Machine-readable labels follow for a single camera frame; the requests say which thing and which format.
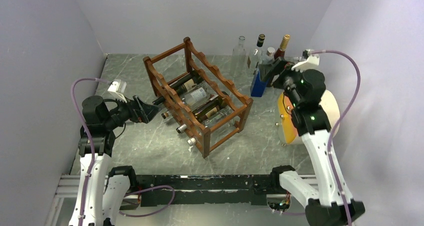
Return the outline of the brown bottle gold foil top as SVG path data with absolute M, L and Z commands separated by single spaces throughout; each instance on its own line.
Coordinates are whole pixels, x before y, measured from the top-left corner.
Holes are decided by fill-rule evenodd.
M 284 35 L 278 49 L 275 51 L 275 53 L 273 55 L 274 59 L 285 56 L 285 52 L 286 52 L 288 43 L 290 41 L 290 38 L 291 38 L 291 36 L 289 34 Z

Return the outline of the clear square whisky bottle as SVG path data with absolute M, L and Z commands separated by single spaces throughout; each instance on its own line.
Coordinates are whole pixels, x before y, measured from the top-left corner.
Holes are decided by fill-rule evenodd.
M 256 67 L 259 63 L 262 51 L 263 51 L 263 44 L 265 41 L 265 35 L 259 34 L 258 39 L 256 42 L 256 45 L 250 50 L 248 57 L 247 57 L 247 74 L 248 75 L 254 75 L 254 72 L 256 70 Z

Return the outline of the blue square glass bottle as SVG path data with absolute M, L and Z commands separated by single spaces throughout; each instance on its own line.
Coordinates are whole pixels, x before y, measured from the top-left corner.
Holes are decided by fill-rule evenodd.
M 261 53 L 250 87 L 250 95 L 252 97 L 263 96 L 267 83 L 269 81 L 269 78 L 265 78 L 266 69 L 273 62 L 275 51 L 275 48 L 268 47 L 266 51 L 263 51 Z

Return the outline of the clear round glass bottle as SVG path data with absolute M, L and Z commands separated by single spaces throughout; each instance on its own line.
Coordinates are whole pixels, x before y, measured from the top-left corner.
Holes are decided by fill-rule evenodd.
M 246 57 L 245 40 L 244 36 L 240 36 L 237 45 L 232 50 L 230 76 L 235 76 L 243 68 Z

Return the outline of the dark green wine bottle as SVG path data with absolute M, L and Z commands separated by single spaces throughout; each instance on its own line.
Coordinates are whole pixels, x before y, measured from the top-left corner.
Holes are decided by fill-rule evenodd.
M 203 81 L 204 79 L 197 72 L 193 71 L 172 83 L 170 87 L 175 90 L 178 96 L 181 96 Z
M 203 121 L 210 118 L 212 114 L 217 113 L 226 107 L 228 107 L 228 105 L 223 98 L 216 95 L 210 98 L 202 106 L 196 108 L 193 115 L 199 123 L 203 124 Z

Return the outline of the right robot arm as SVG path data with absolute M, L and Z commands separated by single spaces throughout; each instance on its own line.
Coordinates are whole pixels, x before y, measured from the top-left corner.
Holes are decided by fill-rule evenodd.
M 289 119 L 307 149 L 318 188 L 302 179 L 291 166 L 274 168 L 275 176 L 269 185 L 275 193 L 286 190 L 294 197 L 303 206 L 309 225 L 350 226 L 365 213 L 365 206 L 348 189 L 331 146 L 336 126 L 331 125 L 321 105 L 327 93 L 325 76 L 314 67 L 301 69 L 301 64 L 279 57 L 259 72 L 262 80 L 278 75 L 273 85 L 283 90 L 292 105 Z

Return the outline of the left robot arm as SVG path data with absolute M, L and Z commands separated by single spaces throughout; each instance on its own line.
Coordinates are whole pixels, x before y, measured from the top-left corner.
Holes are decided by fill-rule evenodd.
M 134 193 L 139 186 L 132 166 L 108 170 L 116 140 L 114 129 L 127 121 L 147 124 L 161 109 L 137 96 L 115 100 L 112 110 L 107 108 L 108 101 L 95 95 L 82 102 L 84 124 L 78 144 L 81 173 L 70 226 L 113 226 L 125 194 Z

